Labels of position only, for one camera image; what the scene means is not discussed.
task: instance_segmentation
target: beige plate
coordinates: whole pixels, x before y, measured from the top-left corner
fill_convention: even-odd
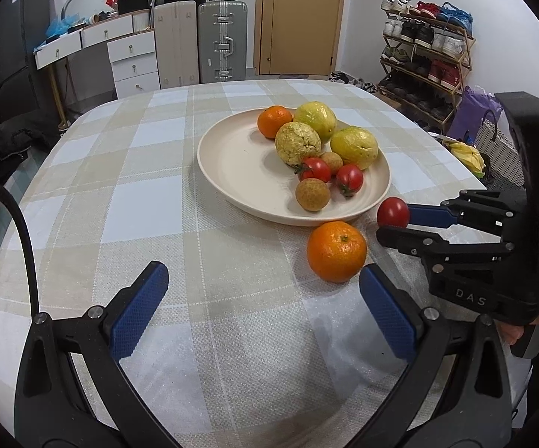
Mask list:
[[[263,109],[222,119],[201,138],[199,167],[207,180],[240,209],[279,224],[315,226],[333,220],[352,220],[378,204],[391,184],[382,151],[365,170],[363,188],[346,199],[331,184],[331,201],[320,212],[307,212],[296,201],[298,178],[275,151],[273,140],[257,129]],[[339,122],[338,129],[349,125]],[[324,151],[329,151],[327,144]]]

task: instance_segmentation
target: plate rim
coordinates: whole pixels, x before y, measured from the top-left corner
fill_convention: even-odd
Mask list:
[[[289,222],[292,222],[292,221],[299,222],[300,224],[298,224],[298,225],[301,225],[303,227],[312,227],[312,226],[315,226],[315,225],[320,224],[320,223],[327,223],[327,222],[333,222],[333,221],[339,221],[339,220],[346,222],[346,221],[358,218],[361,215],[366,214],[367,212],[369,212],[370,209],[375,207],[388,194],[388,192],[389,192],[389,190],[390,190],[390,188],[392,186],[392,169],[391,169],[391,167],[389,165],[387,157],[385,156],[385,153],[382,151],[381,147],[379,147],[379,155],[381,155],[383,157],[383,159],[385,160],[386,165],[388,166],[388,186],[385,188],[384,193],[375,201],[375,204],[373,204],[372,206],[363,208],[360,212],[355,212],[354,214],[345,215],[344,217],[341,217],[341,218],[333,218],[333,219],[326,219],[326,220],[323,220],[322,218],[319,218],[319,217],[285,217],[283,215],[277,215],[277,214],[273,214],[271,212],[260,212],[260,213],[262,213],[264,215],[264,217],[260,217],[258,215],[255,215],[255,214],[249,212],[249,210],[254,209],[254,207],[252,207],[252,206],[250,206],[250,205],[248,205],[246,203],[243,203],[242,201],[234,198],[231,194],[229,194],[228,192],[223,190],[219,185],[217,185],[215,183],[215,181],[212,180],[211,177],[207,174],[207,172],[205,171],[205,168],[201,165],[201,143],[203,142],[203,140],[205,139],[207,134],[213,128],[215,128],[218,124],[220,124],[222,121],[224,121],[225,119],[231,118],[232,116],[241,115],[241,114],[244,114],[244,113],[250,113],[250,112],[253,112],[253,111],[259,111],[260,113],[262,113],[265,109],[267,109],[267,108],[247,109],[247,110],[244,110],[244,111],[240,111],[238,113],[233,113],[230,116],[226,116],[225,118],[220,119],[219,121],[217,121],[216,123],[211,125],[208,128],[208,130],[205,131],[205,133],[203,133],[203,135],[201,136],[201,139],[199,140],[199,143],[197,145],[197,164],[199,165],[199,170],[201,170],[201,172],[205,176],[206,180],[218,192],[220,192],[224,197],[226,197],[228,199],[228,201],[232,202],[233,204],[238,204],[237,206],[241,210],[243,210],[242,208],[244,208],[243,212],[245,212],[245,213],[247,213],[249,215],[252,215],[252,216],[254,216],[256,218],[260,218],[260,219],[263,219],[263,220],[268,220],[268,221],[271,221],[271,222],[275,222],[277,224],[289,225],[289,224],[286,224],[285,222],[283,222],[284,220],[289,220]]]

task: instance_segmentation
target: door frame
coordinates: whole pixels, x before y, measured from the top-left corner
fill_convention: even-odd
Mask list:
[[[336,59],[338,54],[338,45],[340,43],[340,31],[342,31],[342,14],[344,12],[344,0],[340,0],[338,6],[338,20],[336,22],[336,37],[334,38],[334,46],[331,52],[331,71],[336,70]],[[260,59],[261,59],[261,15],[263,13],[263,0],[255,0],[255,37],[254,37],[254,52],[253,52],[253,67],[255,75],[259,76]]]

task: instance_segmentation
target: silver suitcase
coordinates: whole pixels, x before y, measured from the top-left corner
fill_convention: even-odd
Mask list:
[[[197,4],[176,1],[156,6],[154,33],[161,88],[199,84]]]
[[[201,82],[245,80],[247,74],[247,4],[210,1],[199,6]]]

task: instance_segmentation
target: orange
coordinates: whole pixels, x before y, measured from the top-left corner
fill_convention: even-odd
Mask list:
[[[307,243],[310,269],[325,281],[345,283],[365,265],[367,241],[345,222],[328,222],[316,228]]]
[[[292,113],[283,106],[271,106],[257,118],[257,127],[266,138],[275,139],[276,134],[286,123],[292,121]]]

